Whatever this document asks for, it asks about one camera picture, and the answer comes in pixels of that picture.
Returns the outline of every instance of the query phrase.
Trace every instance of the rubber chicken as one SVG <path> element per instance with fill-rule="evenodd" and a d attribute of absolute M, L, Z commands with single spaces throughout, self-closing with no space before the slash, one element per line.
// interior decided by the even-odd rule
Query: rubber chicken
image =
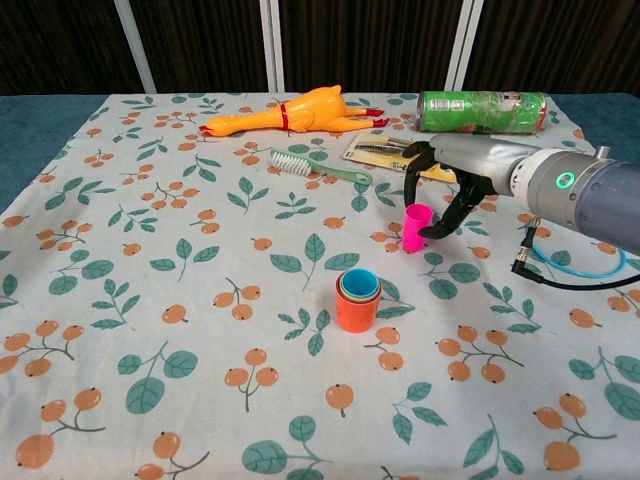
<path fill-rule="evenodd" d="M 348 107 L 340 95 L 342 87 L 320 87 L 298 98 L 251 115 L 215 117 L 207 125 L 200 127 L 204 134 L 226 137 L 240 130 L 258 128 L 282 128 L 294 132 L 325 130 L 347 132 L 361 128 L 384 127 L 389 119 L 352 119 L 351 116 L 368 115 L 377 117 L 384 110 L 374 108 Z"/>

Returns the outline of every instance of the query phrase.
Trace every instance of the blue cable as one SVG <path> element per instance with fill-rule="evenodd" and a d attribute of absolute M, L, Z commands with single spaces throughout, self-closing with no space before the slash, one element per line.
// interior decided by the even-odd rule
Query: blue cable
<path fill-rule="evenodd" d="M 544 253 L 542 253 L 542 251 L 538 247 L 536 247 L 535 245 L 533 245 L 532 250 L 534 252 L 536 252 L 536 254 L 540 258 L 542 258 L 542 260 L 544 260 L 545 263 L 548 263 L 553 268 L 556 268 L 556 269 L 560 270 L 561 272 L 568 273 L 569 275 L 575 275 L 576 277 L 582 277 L 582 278 L 607 278 L 607 277 L 612 277 L 612 276 L 620 273 L 620 271 L 622 271 L 622 269 L 625 267 L 625 265 L 627 263 L 627 255 L 626 255 L 626 253 L 624 252 L 624 250 L 619 248 L 618 252 L 620 253 L 620 264 L 615 269 L 611 270 L 608 273 L 585 273 L 585 272 L 578 272 L 577 270 L 574 270 L 572 268 L 569 268 L 567 266 L 560 265 L 559 263 L 554 262 L 549 257 L 547 257 Z"/>

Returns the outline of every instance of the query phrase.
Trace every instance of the curtain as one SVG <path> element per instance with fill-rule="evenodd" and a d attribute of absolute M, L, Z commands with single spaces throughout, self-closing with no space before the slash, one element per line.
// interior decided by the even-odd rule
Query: curtain
<path fill-rule="evenodd" d="M 640 95 L 637 0 L 485 0 L 465 90 Z"/>
<path fill-rule="evenodd" d="M 0 94 L 142 91 L 113 0 L 0 1 Z"/>
<path fill-rule="evenodd" d="M 285 86 L 441 90 L 461 0 L 280 0 Z"/>
<path fill-rule="evenodd" d="M 267 91 L 258 0 L 130 0 L 158 92 Z"/>

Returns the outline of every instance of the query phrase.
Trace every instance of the pink cup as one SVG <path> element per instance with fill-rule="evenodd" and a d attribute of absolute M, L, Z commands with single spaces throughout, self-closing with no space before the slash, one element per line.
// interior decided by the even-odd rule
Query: pink cup
<path fill-rule="evenodd" d="M 425 238 L 418 232 L 431 224 L 433 209 L 422 203 L 409 205 L 404 213 L 402 227 L 402 247 L 407 252 L 417 252 L 424 247 Z"/>

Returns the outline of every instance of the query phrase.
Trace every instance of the orange cup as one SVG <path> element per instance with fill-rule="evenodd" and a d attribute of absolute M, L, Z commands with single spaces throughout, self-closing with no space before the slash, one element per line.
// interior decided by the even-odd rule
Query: orange cup
<path fill-rule="evenodd" d="M 360 333 L 369 330 L 376 319 L 378 313 L 378 304 L 380 303 L 380 295 L 378 294 L 367 303 L 356 303 L 348 300 L 340 293 L 340 274 L 336 280 L 336 310 L 338 314 L 338 325 L 343 330 L 351 333 Z"/>

